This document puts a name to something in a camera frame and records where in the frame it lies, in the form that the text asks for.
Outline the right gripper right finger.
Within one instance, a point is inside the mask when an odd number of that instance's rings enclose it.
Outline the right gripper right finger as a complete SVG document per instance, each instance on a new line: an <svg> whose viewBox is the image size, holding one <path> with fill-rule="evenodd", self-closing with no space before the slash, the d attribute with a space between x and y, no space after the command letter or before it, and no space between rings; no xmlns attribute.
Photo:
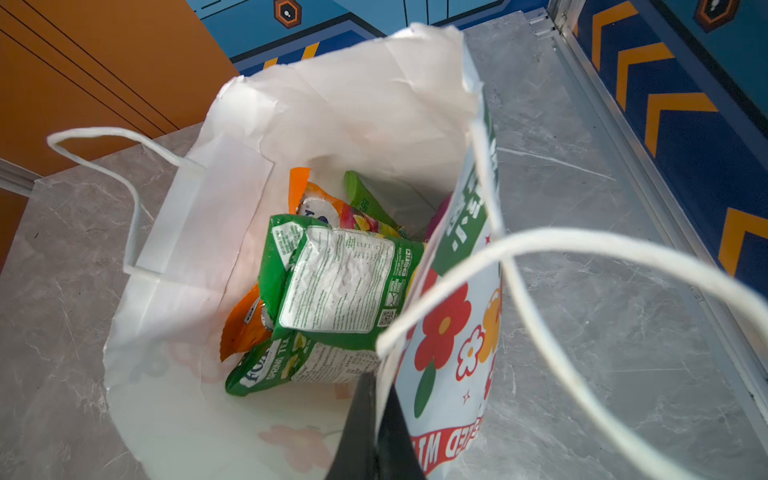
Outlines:
<svg viewBox="0 0 768 480"><path fill-rule="evenodd" d="M377 479L425 480L413 448L398 395L390 390L380 424L377 446Z"/></svg>

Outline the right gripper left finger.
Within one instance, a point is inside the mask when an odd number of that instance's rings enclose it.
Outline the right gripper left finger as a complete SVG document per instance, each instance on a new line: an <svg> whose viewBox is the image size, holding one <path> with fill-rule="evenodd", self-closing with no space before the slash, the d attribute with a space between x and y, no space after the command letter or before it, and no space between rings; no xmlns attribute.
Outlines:
<svg viewBox="0 0 768 480"><path fill-rule="evenodd" d="M375 413L375 375L364 373L357 383L326 480L368 480L376 477Z"/></svg>

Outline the green white snack bag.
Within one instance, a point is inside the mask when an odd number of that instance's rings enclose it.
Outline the green white snack bag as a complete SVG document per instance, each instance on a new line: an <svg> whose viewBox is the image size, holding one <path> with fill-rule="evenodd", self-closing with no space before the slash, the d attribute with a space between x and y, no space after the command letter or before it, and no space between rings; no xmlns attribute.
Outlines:
<svg viewBox="0 0 768 480"><path fill-rule="evenodd" d="M271 217L257 284L222 332L220 358L242 356L226 392L344 384L375 370L377 337L402 312L424 252L419 241Z"/></svg>

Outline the purple grape candy bag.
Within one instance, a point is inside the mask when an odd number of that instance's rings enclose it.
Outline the purple grape candy bag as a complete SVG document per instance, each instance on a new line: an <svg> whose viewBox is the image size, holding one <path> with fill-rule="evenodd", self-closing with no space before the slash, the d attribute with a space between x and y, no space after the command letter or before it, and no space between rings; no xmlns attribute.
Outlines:
<svg viewBox="0 0 768 480"><path fill-rule="evenodd" d="M435 212L435 214L430 219L430 221L429 221L429 223L427 225L426 233L425 233L425 237L424 237L424 241L425 242L428 242L431 239L431 237L433 236L434 232L436 231L437 227L439 226L440 222L442 221L443 217L445 216L446 211L448 209L448 206L450 205L450 202L451 202L451 197L445 198L441 202L438 210Z"/></svg>

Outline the orange Fox's candy bag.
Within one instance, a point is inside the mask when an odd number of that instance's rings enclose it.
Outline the orange Fox's candy bag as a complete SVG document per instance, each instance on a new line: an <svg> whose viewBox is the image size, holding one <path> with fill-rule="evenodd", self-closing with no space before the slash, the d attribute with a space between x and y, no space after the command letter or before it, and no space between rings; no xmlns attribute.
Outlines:
<svg viewBox="0 0 768 480"><path fill-rule="evenodd" d="M403 227L394 229L362 213L345 200L336 198L310 181L310 170L294 168L290 172L288 189L289 212L309 216L333 227L369 231L405 238ZM246 353L271 336L271 329L254 318L266 312L260 290L255 285L230 312L221 335L219 359Z"/></svg>

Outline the green chips bag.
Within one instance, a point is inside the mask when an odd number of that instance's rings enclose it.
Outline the green chips bag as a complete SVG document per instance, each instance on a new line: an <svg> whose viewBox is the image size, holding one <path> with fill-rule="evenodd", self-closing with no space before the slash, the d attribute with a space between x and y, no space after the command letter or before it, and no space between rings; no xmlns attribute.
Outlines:
<svg viewBox="0 0 768 480"><path fill-rule="evenodd" d="M394 229L399 228L395 220L386 213L380 202L366 187L357 172L346 171L344 174L344 185L349 204L352 207Z"/></svg>

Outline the white paper bag with flower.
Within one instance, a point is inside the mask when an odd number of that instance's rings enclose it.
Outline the white paper bag with flower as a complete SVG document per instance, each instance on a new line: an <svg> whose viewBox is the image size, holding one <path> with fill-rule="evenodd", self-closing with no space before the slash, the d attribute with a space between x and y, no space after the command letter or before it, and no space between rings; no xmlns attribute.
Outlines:
<svg viewBox="0 0 768 480"><path fill-rule="evenodd" d="M464 34L414 24L389 37L251 76L217 94L191 150L148 141L177 169L104 349L111 418L152 479L325 479L356 380L291 382L232 396L241 360L219 359L226 318L257 284L269 220L289 211L290 172L329 193L359 172L424 243L399 316L377 337L376 441L395 389L426 479L532 479L508 336L533 328L551 391L586 411L586 443L632 477L701 479L606 405L553 335L557 316L669 333L688 323L677 287L727 302L759 338L767 303L711 264L646 240L574 227L503 233L493 123ZM445 216L428 242L441 202Z"/></svg>

